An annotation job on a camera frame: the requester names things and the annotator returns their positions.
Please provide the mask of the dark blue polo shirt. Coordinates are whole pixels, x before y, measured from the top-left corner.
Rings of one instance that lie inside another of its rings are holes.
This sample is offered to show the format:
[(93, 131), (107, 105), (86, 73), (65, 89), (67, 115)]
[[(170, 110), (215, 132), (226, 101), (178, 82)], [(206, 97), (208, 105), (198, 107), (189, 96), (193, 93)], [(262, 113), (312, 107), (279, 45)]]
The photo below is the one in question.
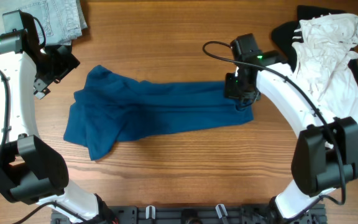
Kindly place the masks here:
[(95, 161), (116, 142), (252, 121), (251, 108), (241, 109), (223, 90), (223, 82), (138, 82), (98, 65), (74, 94), (63, 138)]

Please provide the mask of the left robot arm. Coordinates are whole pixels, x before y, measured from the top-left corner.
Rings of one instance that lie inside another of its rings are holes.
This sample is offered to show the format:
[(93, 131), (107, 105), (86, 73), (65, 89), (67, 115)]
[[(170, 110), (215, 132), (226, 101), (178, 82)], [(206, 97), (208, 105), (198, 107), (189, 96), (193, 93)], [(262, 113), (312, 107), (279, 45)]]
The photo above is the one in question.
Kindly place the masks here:
[(46, 46), (41, 23), (20, 10), (3, 14), (0, 35), (0, 194), (50, 207), (54, 223), (117, 223), (96, 194), (70, 180), (64, 158), (39, 136), (35, 99), (79, 65), (64, 45)]

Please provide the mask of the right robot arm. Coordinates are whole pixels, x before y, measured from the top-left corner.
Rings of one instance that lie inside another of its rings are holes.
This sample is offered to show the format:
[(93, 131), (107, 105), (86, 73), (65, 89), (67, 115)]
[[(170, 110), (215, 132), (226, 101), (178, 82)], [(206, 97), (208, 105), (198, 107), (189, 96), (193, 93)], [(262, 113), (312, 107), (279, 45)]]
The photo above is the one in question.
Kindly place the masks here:
[(298, 138), (293, 179), (270, 200), (262, 216), (267, 223), (311, 221), (313, 207), (358, 178), (358, 124), (319, 106), (290, 79), (291, 68), (282, 56), (276, 50), (262, 52), (252, 34), (228, 46), (237, 68), (226, 75), (224, 96), (245, 109), (265, 95)]

